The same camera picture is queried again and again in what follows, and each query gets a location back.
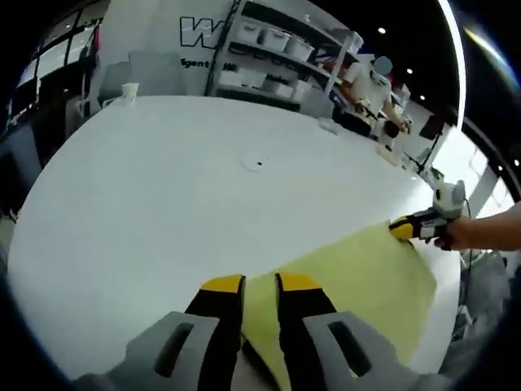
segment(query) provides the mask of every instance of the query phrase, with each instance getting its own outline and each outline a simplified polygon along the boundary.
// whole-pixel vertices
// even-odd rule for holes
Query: white shirt
[[[355,98],[365,99],[365,106],[375,115],[378,115],[383,104],[391,102],[391,83],[381,85],[370,75],[370,68],[360,63],[353,63],[344,75],[344,80],[351,84],[351,93]],[[359,113],[354,106],[348,104],[345,112],[361,118],[369,125],[374,124],[374,118]]]

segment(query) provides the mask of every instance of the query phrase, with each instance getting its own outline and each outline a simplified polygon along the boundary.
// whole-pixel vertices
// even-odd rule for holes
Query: person
[[[339,88],[348,106],[335,108],[333,120],[347,130],[368,137],[375,117],[383,111],[401,131],[408,132],[408,124],[398,117],[392,106],[391,82],[384,76],[391,70],[392,63],[387,57],[372,60],[369,67],[358,62],[351,64]]]
[[[444,238],[434,241],[437,247],[451,244],[453,250],[521,249],[521,202],[497,215],[470,219],[460,217],[447,226]],[[458,379],[451,391],[519,389],[521,350],[521,267],[515,272],[505,315],[471,369]]]

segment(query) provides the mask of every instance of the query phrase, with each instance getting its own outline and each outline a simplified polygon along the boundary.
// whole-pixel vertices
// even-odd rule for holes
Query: white round table
[[[431,205],[374,142],[277,108],[202,97],[119,101],[45,167],[16,224],[9,279],[70,378],[103,372],[200,284],[258,275]],[[458,307],[457,253],[416,243],[437,280],[409,366],[437,371]]]

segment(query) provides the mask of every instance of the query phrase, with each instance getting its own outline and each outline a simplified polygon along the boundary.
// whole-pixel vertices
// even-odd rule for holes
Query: white cup
[[[126,83],[121,86],[121,98],[124,104],[132,104],[138,95],[139,83]]]

